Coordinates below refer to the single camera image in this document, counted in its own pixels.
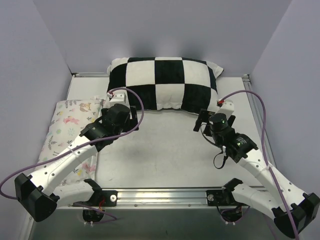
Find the black white checkered pillowcase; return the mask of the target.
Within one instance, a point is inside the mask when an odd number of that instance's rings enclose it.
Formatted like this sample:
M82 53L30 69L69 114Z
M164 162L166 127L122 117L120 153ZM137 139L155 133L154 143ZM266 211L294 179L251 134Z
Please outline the black white checkered pillowcase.
M108 90L130 89L128 103L138 110L215 112L216 80L223 71L216 63L187 57L116 58L107 67Z

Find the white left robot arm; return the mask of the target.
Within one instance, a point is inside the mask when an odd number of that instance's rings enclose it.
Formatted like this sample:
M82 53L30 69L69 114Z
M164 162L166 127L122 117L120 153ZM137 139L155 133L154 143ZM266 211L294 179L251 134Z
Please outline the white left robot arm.
M86 125L52 163L15 178L17 200L36 222L47 219L58 207L79 203L95 206L101 199L107 199L91 178L76 183L70 190L59 185L77 166L111 145L120 135L139 128L135 106L116 103L103 108L101 113L101 117Z

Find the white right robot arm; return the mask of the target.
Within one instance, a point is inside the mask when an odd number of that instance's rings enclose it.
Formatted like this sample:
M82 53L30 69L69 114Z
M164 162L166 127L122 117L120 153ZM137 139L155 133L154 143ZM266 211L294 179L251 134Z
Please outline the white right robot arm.
M234 120L234 115L202 109L193 130L198 132L205 125L202 133L212 137L214 146L221 149L223 159L230 158L246 169L266 192L233 178L222 187L222 200L228 205L242 203L256 209L272 219L288 238L297 238L316 218L320 198L295 186L274 165L266 162L257 144L247 135L235 131Z

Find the floral print pillow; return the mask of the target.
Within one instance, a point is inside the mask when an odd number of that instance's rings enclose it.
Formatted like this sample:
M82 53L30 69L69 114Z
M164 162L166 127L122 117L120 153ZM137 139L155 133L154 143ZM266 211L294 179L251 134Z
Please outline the floral print pillow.
M101 116L104 103L103 96L59 101L56 104L38 162L48 161L68 147L86 125L93 123ZM85 179L94 180L97 160L97 155L87 158L64 177L59 185L73 185Z

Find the aluminium back rail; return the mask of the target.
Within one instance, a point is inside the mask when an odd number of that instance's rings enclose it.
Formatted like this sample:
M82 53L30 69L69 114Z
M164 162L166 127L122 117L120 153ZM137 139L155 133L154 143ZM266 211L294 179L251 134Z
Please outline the aluminium back rail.
M75 78L108 78L109 75L103 72L79 72L72 74Z

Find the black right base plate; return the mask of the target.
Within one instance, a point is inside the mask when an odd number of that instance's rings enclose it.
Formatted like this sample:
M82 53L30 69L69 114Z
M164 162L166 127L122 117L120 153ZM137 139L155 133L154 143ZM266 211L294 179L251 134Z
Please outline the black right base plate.
M206 200L208 206L231 206L233 201L230 195L221 189L212 189L206 191Z

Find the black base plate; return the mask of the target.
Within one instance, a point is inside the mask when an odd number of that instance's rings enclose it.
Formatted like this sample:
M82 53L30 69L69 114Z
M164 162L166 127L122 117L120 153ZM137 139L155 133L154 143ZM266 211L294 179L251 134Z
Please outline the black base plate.
M80 205L90 207L115 207L118 200L118 191L102 190L95 191L87 201L78 201L72 204L73 207Z
M231 206L233 201L230 195L221 189L212 189L206 191L206 200L208 206Z

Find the aluminium front rail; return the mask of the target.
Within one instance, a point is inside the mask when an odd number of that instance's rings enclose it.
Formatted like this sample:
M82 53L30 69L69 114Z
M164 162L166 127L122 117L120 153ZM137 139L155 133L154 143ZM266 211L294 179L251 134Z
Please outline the aluminium front rail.
M207 207L207 190L222 190L219 187L213 188L123 188L123 189L98 189L86 185L83 189L76 189L72 186L61 186L47 196L34 190L21 203L26 209L34 210L36 206L43 206L44 209L54 211L60 207L72 207L75 202L88 201L94 192L105 190L118 191L117 204L111 208L134 208L143 206L145 208L175 208L175 207ZM232 200L232 205L239 203Z

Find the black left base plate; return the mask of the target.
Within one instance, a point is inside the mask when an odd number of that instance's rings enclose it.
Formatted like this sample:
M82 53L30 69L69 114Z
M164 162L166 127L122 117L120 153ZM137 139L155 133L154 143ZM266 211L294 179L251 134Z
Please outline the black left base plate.
M115 207L118 200L118 191L102 190L95 191L87 201L78 201L72 204L73 207L80 205L90 207Z

